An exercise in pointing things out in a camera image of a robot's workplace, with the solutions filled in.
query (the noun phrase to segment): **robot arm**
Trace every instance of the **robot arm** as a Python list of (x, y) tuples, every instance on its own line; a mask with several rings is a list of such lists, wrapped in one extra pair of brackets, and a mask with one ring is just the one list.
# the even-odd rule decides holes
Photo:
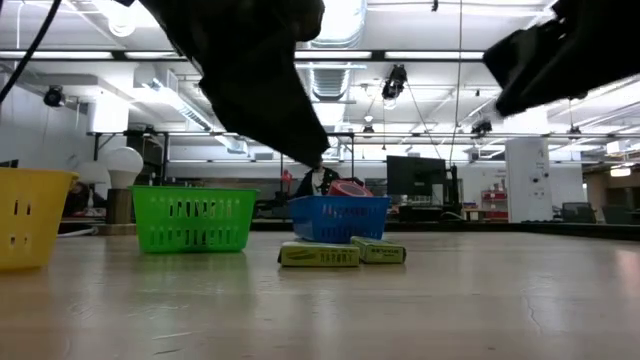
[(558, 0), (556, 18), (518, 30), (485, 52), (503, 88), (502, 116), (566, 98), (640, 72), (634, 48), (640, 2)]
[(140, 2), (202, 74), (200, 88), (227, 131), (307, 165), (329, 147), (294, 66), (296, 42), (320, 34), (322, 0)]

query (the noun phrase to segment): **box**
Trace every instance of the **box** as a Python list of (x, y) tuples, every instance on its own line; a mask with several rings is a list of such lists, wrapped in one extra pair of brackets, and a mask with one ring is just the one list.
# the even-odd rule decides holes
[(365, 264), (404, 264), (407, 259), (404, 246), (389, 241), (353, 236), (351, 243), (360, 248), (360, 260)]
[(360, 264), (360, 249), (354, 245), (290, 241), (282, 244), (278, 262), (282, 266), (354, 267)]

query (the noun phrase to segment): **fluorescent light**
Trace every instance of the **fluorescent light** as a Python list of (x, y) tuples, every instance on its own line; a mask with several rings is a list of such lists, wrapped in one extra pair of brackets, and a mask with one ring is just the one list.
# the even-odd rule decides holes
[(370, 59), (371, 51), (296, 51), (296, 59)]
[(193, 107), (191, 107), (191, 105), (187, 104), (184, 100), (182, 100), (180, 95), (178, 95), (175, 91), (162, 85), (162, 83), (158, 79), (155, 79), (155, 78), (153, 79), (153, 87), (147, 84), (143, 84), (142, 86), (155, 90), (156, 94), (159, 95), (159, 98), (162, 102), (170, 105), (171, 107), (176, 109), (180, 113), (180, 115), (193, 121), (203, 129), (204, 129), (204, 126), (202, 126), (197, 121), (195, 121), (194, 117), (200, 120), (201, 122), (203, 122), (204, 124), (206, 124), (207, 126), (209, 126), (210, 129), (214, 128), (213, 124), (204, 115), (200, 114)]
[(129, 59), (134, 60), (184, 59), (184, 56), (180, 56), (178, 53), (173, 51), (126, 51), (124, 54)]
[(610, 175), (611, 175), (611, 177), (629, 176), (629, 175), (631, 175), (631, 169), (630, 168), (611, 169)]
[(482, 51), (387, 51), (385, 58), (398, 60), (481, 60)]
[(169, 133), (169, 136), (210, 136), (208, 132), (173, 132)]
[(208, 163), (209, 160), (169, 160), (170, 163), (179, 163), (179, 164), (200, 164), (200, 163)]
[[(0, 58), (4, 60), (20, 60), (26, 51), (0, 51)], [(62, 60), (112, 60), (108, 51), (36, 51), (32, 59), (62, 59)]]
[(298, 70), (367, 70), (366, 65), (353, 64), (296, 64)]
[[(376, 12), (429, 12), (433, 10), (432, 4), (370, 4), (368, 11)], [(494, 6), (478, 6), (473, 4), (465, 4), (462, 7), (464, 15), (487, 16), (487, 17), (546, 17), (553, 16), (553, 12), (535, 9), (522, 9), (518, 6), (509, 6), (495, 4)], [(460, 14), (460, 5), (458, 4), (441, 4), (437, 14)]]
[(253, 162), (253, 160), (211, 160), (211, 162), (214, 163), (226, 163), (226, 164), (235, 164), (235, 163), (250, 163)]

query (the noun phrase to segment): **blue basket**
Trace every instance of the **blue basket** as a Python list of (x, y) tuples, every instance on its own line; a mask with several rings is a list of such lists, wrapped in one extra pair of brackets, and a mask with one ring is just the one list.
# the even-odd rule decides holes
[(352, 236), (381, 239), (388, 197), (306, 196), (289, 202), (293, 231), (316, 242), (350, 243)]

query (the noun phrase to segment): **table surface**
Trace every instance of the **table surface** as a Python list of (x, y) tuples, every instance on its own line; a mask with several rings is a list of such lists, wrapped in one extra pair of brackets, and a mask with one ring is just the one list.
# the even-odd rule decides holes
[(283, 269), (292, 237), (164, 256), (59, 240), (48, 269), (0, 275), (0, 358), (640, 358), (639, 244), (389, 234), (404, 266)]

